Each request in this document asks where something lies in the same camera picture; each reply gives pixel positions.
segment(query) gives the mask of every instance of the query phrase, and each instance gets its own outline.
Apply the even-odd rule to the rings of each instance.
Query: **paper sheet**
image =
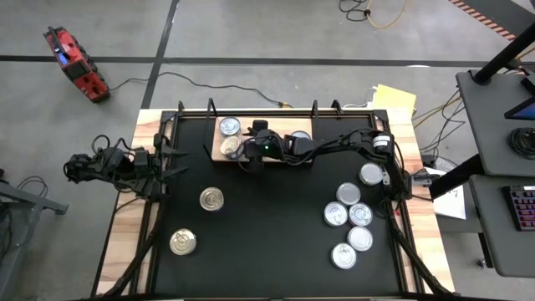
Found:
[[[425,168],[432,175],[445,175],[444,171],[438,171],[432,168]],[[434,200],[435,213],[447,217],[454,217],[466,220],[465,212],[465,195],[462,185],[450,190],[441,197]]]

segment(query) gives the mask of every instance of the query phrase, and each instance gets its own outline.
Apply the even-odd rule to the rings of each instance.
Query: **black pole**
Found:
[[[527,46],[535,41],[535,23],[531,24],[526,30],[515,38],[507,47],[505,47],[494,59],[488,62],[483,69],[479,70],[473,79],[478,84],[486,84],[491,77],[509,62],[514,60]]]

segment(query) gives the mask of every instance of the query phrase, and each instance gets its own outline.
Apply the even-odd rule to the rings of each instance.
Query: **red battery charger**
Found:
[[[43,35],[59,67],[89,100],[98,103],[110,97],[110,87],[99,73],[94,60],[72,34],[65,28],[54,29],[48,26],[48,32]]]

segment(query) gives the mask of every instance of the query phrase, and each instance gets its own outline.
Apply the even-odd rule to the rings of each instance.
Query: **can lid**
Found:
[[[373,218],[374,214],[364,203],[354,204],[349,208],[349,220],[355,226],[368,226]]]
[[[341,226],[348,221],[348,210],[339,202],[330,202],[324,210],[325,221],[331,226]]]
[[[221,143],[221,153],[225,156],[229,156],[232,153],[235,153],[240,147],[240,138],[236,136],[230,136],[225,138],[225,140]]]
[[[338,187],[336,199],[347,206],[354,205],[360,200],[360,189],[353,183],[344,183]]]
[[[171,236],[169,246],[176,255],[187,255],[195,249],[197,240],[195,235],[188,229],[180,229]]]
[[[240,130],[240,120],[235,117],[225,117],[219,123],[219,130],[224,135],[234,135]]]
[[[348,242],[355,250],[359,252],[368,251],[374,244],[374,237],[365,227],[354,227],[349,230]]]
[[[383,171],[375,163],[366,163],[360,169],[360,180],[367,185],[375,185],[383,181]]]
[[[349,269],[357,263],[357,252],[349,244],[342,242],[333,248],[331,259],[335,266]]]
[[[223,197],[223,192],[219,188],[208,187],[201,192],[199,197],[199,202],[201,207],[207,211],[217,211],[223,207],[225,198]]]
[[[304,131],[304,130],[296,130],[294,131],[291,136],[297,137],[297,138],[307,138],[308,140],[311,140],[310,135]]]

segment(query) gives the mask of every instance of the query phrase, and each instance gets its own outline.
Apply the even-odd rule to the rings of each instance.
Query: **yellow cable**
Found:
[[[371,3],[373,2],[374,0],[369,0],[368,2],[368,6],[366,7],[367,10],[369,10],[369,8],[371,7]],[[394,19],[394,21],[392,21],[391,23],[388,23],[386,25],[377,25],[374,23],[374,21],[371,20],[371,18],[369,17],[369,15],[367,15],[366,17],[368,18],[368,21],[371,23],[371,25],[375,28],[389,28],[390,26],[394,25],[396,22],[398,22],[398,20],[401,18],[401,15],[405,12],[405,9],[407,8],[407,3],[409,2],[409,0],[405,0],[405,3],[403,4],[403,9],[401,9],[401,13]]]
[[[424,123],[424,121],[428,120],[432,115],[435,115],[436,113],[442,111],[442,109],[444,109],[445,107],[447,106],[450,106],[450,105],[453,105],[455,104],[455,102],[461,100],[461,96],[457,96],[457,98],[455,98],[454,100],[452,100],[449,104],[447,105],[444,105],[444,106],[441,106],[440,108],[436,108],[435,111],[433,111],[432,114],[430,115],[427,115],[423,120],[421,120],[420,122],[418,122],[416,125],[415,125],[415,128],[417,128],[419,125],[421,125],[422,123]]]
[[[535,47],[529,49],[528,51],[526,51],[526,52],[523,53],[523,54],[519,54],[519,55],[516,57],[516,59],[521,59],[521,58],[525,57],[526,55],[532,53],[534,50],[535,50]]]

